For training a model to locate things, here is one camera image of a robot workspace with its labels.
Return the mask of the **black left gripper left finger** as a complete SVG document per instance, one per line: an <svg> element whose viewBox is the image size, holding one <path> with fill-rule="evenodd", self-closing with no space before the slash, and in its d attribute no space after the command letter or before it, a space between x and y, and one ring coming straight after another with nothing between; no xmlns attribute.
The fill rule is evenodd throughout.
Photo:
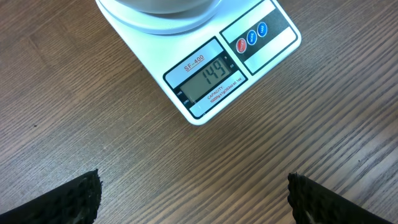
<svg viewBox="0 0 398 224"><path fill-rule="evenodd" d="M98 215L101 194L102 181L95 169L1 214L1 223L92 224Z"/></svg>

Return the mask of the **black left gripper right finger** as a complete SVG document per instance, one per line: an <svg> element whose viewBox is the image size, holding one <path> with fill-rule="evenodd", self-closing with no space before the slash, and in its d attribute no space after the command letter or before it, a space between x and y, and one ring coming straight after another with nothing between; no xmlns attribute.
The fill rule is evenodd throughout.
<svg viewBox="0 0 398 224"><path fill-rule="evenodd" d="M304 175L290 173L287 179L296 223L391 224Z"/></svg>

